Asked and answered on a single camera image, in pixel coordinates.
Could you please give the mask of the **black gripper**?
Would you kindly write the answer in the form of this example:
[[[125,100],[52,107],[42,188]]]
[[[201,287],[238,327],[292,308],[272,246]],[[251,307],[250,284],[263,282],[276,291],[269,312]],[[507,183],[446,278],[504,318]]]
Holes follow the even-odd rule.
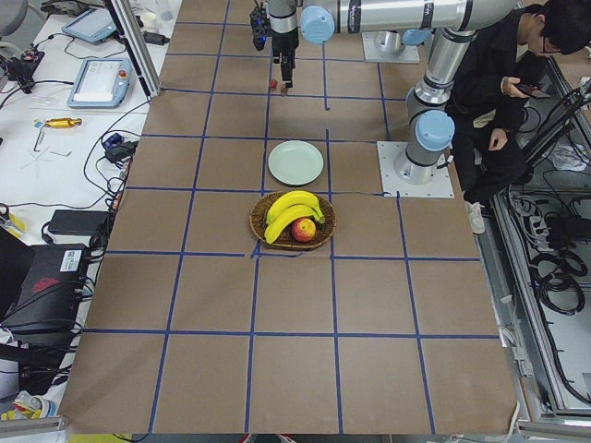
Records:
[[[296,48],[298,47],[298,31],[291,30],[281,33],[273,30],[271,37],[273,63],[280,64],[283,83],[287,89],[291,89],[293,87]]]

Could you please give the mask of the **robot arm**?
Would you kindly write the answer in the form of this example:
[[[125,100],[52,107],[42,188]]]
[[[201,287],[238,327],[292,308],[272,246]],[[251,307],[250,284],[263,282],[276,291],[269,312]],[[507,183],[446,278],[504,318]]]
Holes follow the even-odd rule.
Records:
[[[455,132],[445,113],[454,76],[475,37],[473,30],[437,30],[428,54],[428,67],[406,100],[410,138],[401,158],[402,178],[412,185],[430,181],[441,154]]]
[[[281,53],[292,54],[297,33],[314,44],[335,33],[364,31],[433,30],[440,36],[432,45],[428,69],[415,86],[423,102],[448,100],[453,78],[477,30],[504,18],[514,1],[268,1],[273,42]]]

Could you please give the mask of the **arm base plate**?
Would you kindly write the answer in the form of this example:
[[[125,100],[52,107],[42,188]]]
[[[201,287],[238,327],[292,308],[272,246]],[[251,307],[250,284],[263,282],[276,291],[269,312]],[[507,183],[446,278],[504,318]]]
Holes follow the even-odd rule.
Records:
[[[402,35],[394,31],[362,33],[364,57],[367,62],[418,64],[417,47],[403,44]]]
[[[377,143],[382,194],[392,198],[454,198],[448,163],[442,152],[430,166],[418,166],[406,156],[406,142]]]

